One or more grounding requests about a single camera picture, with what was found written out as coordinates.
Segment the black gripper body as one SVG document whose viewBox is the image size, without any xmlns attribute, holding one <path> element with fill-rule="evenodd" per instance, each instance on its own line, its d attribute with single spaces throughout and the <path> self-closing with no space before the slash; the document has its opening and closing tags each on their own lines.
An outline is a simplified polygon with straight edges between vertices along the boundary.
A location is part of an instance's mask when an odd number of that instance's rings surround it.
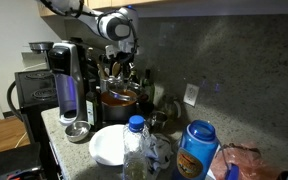
<svg viewBox="0 0 288 180">
<path fill-rule="evenodd" d="M 128 65 L 134 60 L 134 55 L 136 52 L 137 49 L 135 48 L 132 48 L 130 52 L 122 52 L 113 45 L 107 45 L 105 47 L 105 57 L 110 65 L 113 65 L 115 62 L 120 65 Z"/>
</svg>

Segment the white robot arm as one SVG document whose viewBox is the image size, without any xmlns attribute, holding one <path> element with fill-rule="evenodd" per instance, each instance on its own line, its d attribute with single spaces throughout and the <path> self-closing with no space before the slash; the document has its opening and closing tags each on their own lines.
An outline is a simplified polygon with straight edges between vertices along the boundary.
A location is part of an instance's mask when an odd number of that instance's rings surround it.
<svg viewBox="0 0 288 180">
<path fill-rule="evenodd" d="M 108 58 L 120 64 L 130 63 L 138 50 L 138 13 L 125 6 L 102 12 L 87 7 L 84 0 L 37 0 L 48 10 L 63 17 L 73 17 L 84 23 L 94 34 L 115 41 L 118 47 L 108 47 Z"/>
</svg>

